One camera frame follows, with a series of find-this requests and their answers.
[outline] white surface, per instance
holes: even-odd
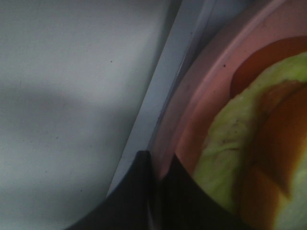
[[[170,0],[0,0],[0,229],[101,202],[160,56]]]

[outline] pink plate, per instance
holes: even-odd
[[[258,0],[202,51],[172,97],[152,146],[158,179],[174,154],[193,172],[207,130],[230,99],[234,72],[255,51],[307,35],[307,0]]]

